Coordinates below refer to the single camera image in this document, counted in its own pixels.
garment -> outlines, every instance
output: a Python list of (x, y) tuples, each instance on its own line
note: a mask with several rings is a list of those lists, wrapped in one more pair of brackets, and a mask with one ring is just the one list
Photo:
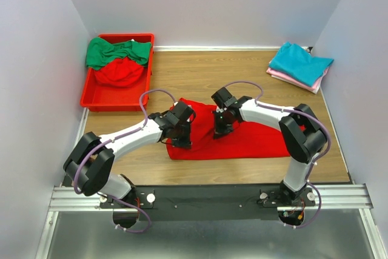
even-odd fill
[(146, 70), (143, 66), (125, 57), (124, 59), (114, 59), (100, 70), (95, 70), (94, 74), (99, 84), (130, 87), (140, 79)]
[(192, 122), (191, 149), (167, 145), (173, 160), (211, 160), (227, 158), (268, 158), (289, 156), (281, 132), (258, 123), (235, 123), (235, 130), (216, 140), (213, 139), (214, 105), (180, 99), (192, 106), (196, 118)]
[(94, 38), (87, 47), (86, 66), (99, 70), (116, 58), (129, 57), (147, 67), (150, 50), (150, 42), (127, 41), (111, 44), (104, 39)]
[(311, 57), (299, 45), (287, 42), (279, 49), (269, 63), (269, 67), (312, 87), (331, 63), (333, 63), (333, 59)]
[(304, 85), (303, 83), (300, 83), (299, 81), (293, 79), (292, 77), (290, 77), (289, 75), (287, 74), (284, 74), (284, 73), (281, 73), (281, 72), (278, 72), (276, 70), (273, 70), (271, 68), (268, 68), (267, 69), (267, 73), (268, 74), (271, 74), (272, 77), (276, 78), (276, 79), (280, 79), (280, 80), (283, 80), (285, 82), (288, 82), (288, 83), (291, 83), (291, 84), (294, 84), (296, 86), (299, 86), (299, 87), (302, 87), (304, 89), (307, 89), (308, 91), (312, 92), (312, 93), (317, 93), (319, 91), (319, 88), (321, 87), (321, 81), (322, 81), (322, 78), (323, 76), (326, 75), (328, 71), (328, 68), (325, 69), (325, 71), (323, 71), (323, 75), (321, 77), (319, 77), (315, 83), (313, 84), (312, 87), (309, 87), (307, 85)]

folded pink shirt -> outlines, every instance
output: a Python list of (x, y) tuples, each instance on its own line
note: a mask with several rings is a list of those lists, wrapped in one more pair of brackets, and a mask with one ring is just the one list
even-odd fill
[(296, 85), (296, 86), (302, 87), (302, 88), (307, 89), (308, 91), (310, 91), (310, 92), (316, 94), (316, 93), (318, 92), (320, 86), (321, 86), (322, 78), (323, 78), (323, 76), (326, 75), (328, 69), (329, 69), (329, 68), (326, 68), (326, 69), (325, 69), (325, 71), (323, 72), (323, 75), (322, 75), (321, 77), (319, 77), (319, 78), (315, 81), (315, 83), (313, 84), (312, 87), (307, 86), (307, 85), (305, 85), (305, 84), (303, 84), (303, 83), (301, 83), (301, 82), (299, 82), (299, 81), (293, 79), (292, 77), (290, 77), (290, 76), (287, 75), (287, 74), (281, 73), (281, 72), (276, 71), (276, 70), (273, 70), (273, 69), (271, 69), (271, 68), (268, 68), (268, 69), (267, 69), (267, 73), (268, 73), (268, 74), (271, 74), (271, 76), (274, 77), (274, 78), (276, 78), (276, 79), (280, 79), (280, 80), (283, 80), (283, 81), (285, 81), (285, 82), (294, 84), (294, 85)]

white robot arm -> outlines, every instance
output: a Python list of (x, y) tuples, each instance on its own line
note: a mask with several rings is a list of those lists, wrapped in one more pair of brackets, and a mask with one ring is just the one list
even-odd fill
[(170, 138), (174, 146), (190, 147), (189, 118), (193, 114), (195, 113), (191, 107), (178, 101), (171, 110), (152, 113), (147, 120), (119, 132), (100, 137), (93, 132), (86, 133), (67, 158), (63, 169), (74, 181), (81, 161), (100, 145), (102, 147), (94, 153), (94, 157), (82, 167), (77, 185), (86, 196), (101, 192), (119, 199), (124, 198), (133, 184), (124, 175), (110, 173), (113, 162), (137, 148), (166, 138)]
[(212, 95), (212, 99), (218, 106), (214, 111), (215, 138), (232, 132), (235, 121), (260, 123), (281, 131), (291, 156), (288, 171), (280, 184), (281, 199), (285, 204), (297, 199), (306, 188), (314, 159), (327, 142), (319, 124), (302, 115), (305, 113), (316, 118), (310, 107), (305, 104), (279, 107), (255, 101), (248, 96), (236, 99), (225, 87)]

white backdrop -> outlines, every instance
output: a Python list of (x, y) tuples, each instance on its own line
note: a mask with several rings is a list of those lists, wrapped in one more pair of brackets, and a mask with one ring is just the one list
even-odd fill
[(386, 245), (387, 19), (387, 0), (341, 0), (313, 51), (334, 58), (323, 90), (349, 172), (367, 184)]
[(73, 146), (89, 40), (71, 0), (0, 0), (0, 257), (34, 258)]
[(340, 0), (73, 0), (92, 36), (152, 32), (156, 45), (314, 45)]

metal floor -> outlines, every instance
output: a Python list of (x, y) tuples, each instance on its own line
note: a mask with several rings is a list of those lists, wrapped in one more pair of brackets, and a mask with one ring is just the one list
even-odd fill
[[(306, 212), (307, 218), (315, 210)], [(61, 212), (48, 258), (373, 258), (358, 209), (324, 209), (310, 226), (277, 221), (155, 222), (145, 234), (115, 230), (110, 212)]]

